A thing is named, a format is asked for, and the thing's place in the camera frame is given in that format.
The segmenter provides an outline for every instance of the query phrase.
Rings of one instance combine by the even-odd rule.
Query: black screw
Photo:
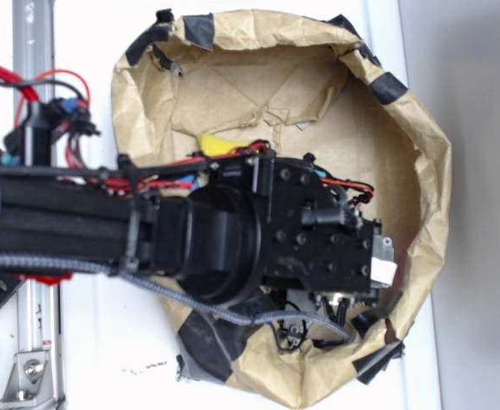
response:
[[[282,231],[281,229],[278,229],[276,231],[276,233],[274,234],[274,237],[275,237],[276,241],[278,241],[280,243],[284,243],[287,235],[285,234],[284,231]]]
[[[297,245],[303,246],[307,242],[307,236],[304,233],[299,233],[295,237],[295,242],[297,243]]]
[[[280,169],[279,175],[280,175],[280,179],[282,179],[283,181],[289,181],[291,178],[291,172],[287,168]]]
[[[299,178],[299,183],[302,186],[307,186],[309,182],[310,182],[310,176],[307,173],[304,173],[303,175],[301,175],[301,178]]]
[[[337,271],[337,264],[335,262],[329,262],[326,265],[326,269],[328,272],[334,273],[335,271]]]
[[[333,233],[330,237],[329,237],[329,242],[332,244],[332,245],[339,245],[341,243],[341,237],[337,234],[337,233]]]

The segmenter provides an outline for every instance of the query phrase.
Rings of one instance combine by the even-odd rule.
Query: white wall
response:
[[[432,292],[444,410],[500,409],[500,1],[400,0],[409,87],[453,143]]]

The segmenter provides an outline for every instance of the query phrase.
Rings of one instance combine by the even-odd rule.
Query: red cable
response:
[[[75,76],[77,79],[80,80],[80,82],[85,87],[85,91],[86,91],[86,105],[88,106],[87,108],[89,108],[90,107],[90,99],[91,99],[91,96],[90,96],[90,87],[88,86],[88,83],[86,83],[85,79],[80,74],[77,74],[75,71],[64,70],[62,68],[56,68],[56,69],[45,71],[44,73],[39,74],[36,77],[36,79],[44,79],[44,78],[46,78],[46,77],[48,77],[50,75],[54,75],[54,74],[57,74],[57,73],[71,74],[71,75]],[[21,112],[23,111],[23,108],[24,108],[24,98],[22,98],[20,100],[20,102],[18,103],[18,108],[16,109],[16,114],[15,114],[15,117],[14,117],[14,127],[15,128],[20,124]]]
[[[0,66],[0,79],[7,83],[19,83],[24,79],[18,74]],[[31,86],[21,87],[20,92],[24,95],[27,101],[39,101],[37,92]]]

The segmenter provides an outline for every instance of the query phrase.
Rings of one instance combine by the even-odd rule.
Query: hex bolt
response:
[[[280,175],[280,179],[282,179],[283,181],[289,181],[291,178],[291,172],[288,168],[280,169],[279,175]]]
[[[274,238],[276,239],[277,242],[284,243],[287,238],[287,235],[285,234],[285,231],[278,229],[274,234]]]
[[[295,242],[297,243],[297,245],[303,246],[307,242],[307,236],[304,233],[299,233],[295,237]]]

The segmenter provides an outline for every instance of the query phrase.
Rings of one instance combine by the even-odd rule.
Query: paper bag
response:
[[[116,64],[112,103],[119,151],[140,166],[183,159],[205,133],[267,139],[282,156],[312,152],[331,174],[374,185],[363,215],[381,218],[395,244],[395,284],[369,314],[374,324],[336,348],[307,341],[280,354],[267,326],[164,302],[191,377],[304,408],[399,353],[444,264],[450,143],[342,15],[158,12]]]

